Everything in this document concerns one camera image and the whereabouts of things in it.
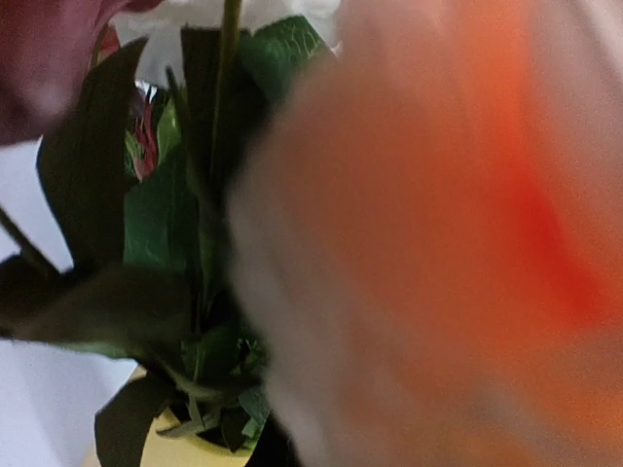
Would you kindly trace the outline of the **yellow ceramic vase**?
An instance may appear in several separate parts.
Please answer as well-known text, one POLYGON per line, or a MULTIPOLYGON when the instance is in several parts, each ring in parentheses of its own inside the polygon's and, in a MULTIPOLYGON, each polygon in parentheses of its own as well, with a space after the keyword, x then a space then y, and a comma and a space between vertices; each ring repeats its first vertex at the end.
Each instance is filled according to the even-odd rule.
POLYGON ((250 449, 232 452, 198 436, 170 439, 161 435, 177 423, 165 407, 172 393, 138 367, 96 414, 94 441, 85 466, 244 466, 250 449))

